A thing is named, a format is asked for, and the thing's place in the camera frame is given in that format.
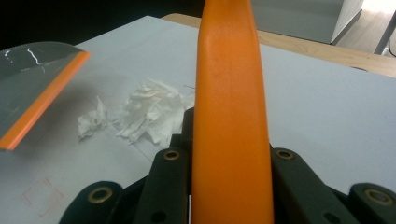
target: clear plastic sheet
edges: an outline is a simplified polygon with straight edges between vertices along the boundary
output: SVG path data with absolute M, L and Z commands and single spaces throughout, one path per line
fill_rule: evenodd
M 0 51 L 0 148 L 15 148 L 88 56 L 59 42 Z

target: floor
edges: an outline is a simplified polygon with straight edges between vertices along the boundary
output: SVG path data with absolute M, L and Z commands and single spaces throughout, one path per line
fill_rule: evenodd
M 361 17 L 341 38 L 337 46 L 373 53 L 396 10 L 395 0 L 365 0 Z M 396 32 L 390 38 L 393 53 L 396 53 Z M 394 57 L 385 49 L 383 55 Z
M 36 41 L 76 45 L 146 15 L 202 16 L 205 0 L 53 0 L 10 1 L 0 14 L 0 49 Z M 396 9 L 395 0 L 365 0 L 359 20 L 337 46 L 374 52 Z M 396 53 L 396 35 L 391 38 Z M 393 57 L 387 50 L 384 55 Z

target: crumpled tissue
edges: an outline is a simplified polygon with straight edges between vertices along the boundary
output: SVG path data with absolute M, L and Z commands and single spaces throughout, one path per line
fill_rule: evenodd
M 129 96 L 113 124 L 120 130 L 117 136 L 128 139 L 131 143 L 136 142 L 142 134 L 148 133 L 155 144 L 166 148 L 169 147 L 172 134 L 181 133 L 184 111 L 194 106 L 195 96 L 183 95 L 176 88 L 161 81 L 151 82 L 152 85 L 142 84 Z M 104 107 L 98 106 L 95 115 L 103 115 L 99 108 Z M 91 124 L 87 120 L 81 122 L 78 119 L 78 122 L 80 125 Z M 91 130 L 91 126 L 78 129 Z
M 91 136 L 99 128 L 105 128 L 107 125 L 106 108 L 100 100 L 96 110 L 88 112 L 88 114 L 78 117 L 78 137 L 80 139 Z

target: orange object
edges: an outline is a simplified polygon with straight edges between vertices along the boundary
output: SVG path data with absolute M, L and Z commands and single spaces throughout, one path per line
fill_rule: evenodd
M 273 223 L 262 64 L 248 0 L 205 1 L 196 85 L 191 223 Z
M 0 148 L 14 149 L 17 146 L 89 56 L 90 53 L 85 51 L 76 54 L 71 62 L 38 95 L 7 132 L 0 136 Z

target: table surface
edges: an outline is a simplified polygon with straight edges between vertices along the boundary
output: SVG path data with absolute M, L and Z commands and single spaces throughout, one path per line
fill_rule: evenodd
M 170 14 L 163 17 L 164 20 L 198 28 L 200 18 L 182 14 Z M 285 49 L 321 60 L 340 63 L 350 67 L 356 67 L 381 75 L 396 77 L 396 59 L 376 55 L 368 52 L 345 49 L 332 45 L 304 40 L 285 35 L 277 35 L 264 31 L 257 32 L 259 41 L 266 46 Z
M 77 45 L 91 58 L 18 147 L 0 155 L 0 223 L 56 223 L 91 183 L 127 187 L 146 175 L 161 149 L 149 136 L 130 145 L 109 124 L 78 141 L 77 118 L 96 108 L 97 96 L 117 112 L 148 78 L 191 93 L 197 36 L 196 28 L 145 17 Z M 334 49 L 293 46 L 317 54 Z M 396 78 L 266 45 L 260 50 L 271 144 L 299 153 L 342 192 L 361 182 L 396 190 Z M 345 57 L 358 61 L 353 53 Z

